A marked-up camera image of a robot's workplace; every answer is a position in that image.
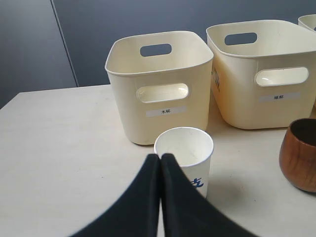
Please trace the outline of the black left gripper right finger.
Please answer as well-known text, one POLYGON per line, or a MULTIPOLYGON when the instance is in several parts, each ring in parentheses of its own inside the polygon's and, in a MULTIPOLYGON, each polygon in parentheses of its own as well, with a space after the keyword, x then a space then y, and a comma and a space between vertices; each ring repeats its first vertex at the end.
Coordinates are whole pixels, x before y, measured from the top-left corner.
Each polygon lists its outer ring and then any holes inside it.
POLYGON ((239 237, 241 228, 213 207, 184 175, 174 155, 161 158, 166 237, 239 237))

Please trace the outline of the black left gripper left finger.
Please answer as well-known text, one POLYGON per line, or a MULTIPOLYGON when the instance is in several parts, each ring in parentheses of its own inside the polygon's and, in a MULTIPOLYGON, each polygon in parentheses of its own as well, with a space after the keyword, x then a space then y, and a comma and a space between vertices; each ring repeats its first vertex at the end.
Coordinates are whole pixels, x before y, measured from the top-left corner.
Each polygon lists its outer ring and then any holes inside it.
POLYGON ((103 214, 74 237, 155 237, 160 204, 160 159, 147 155, 138 174, 103 214))

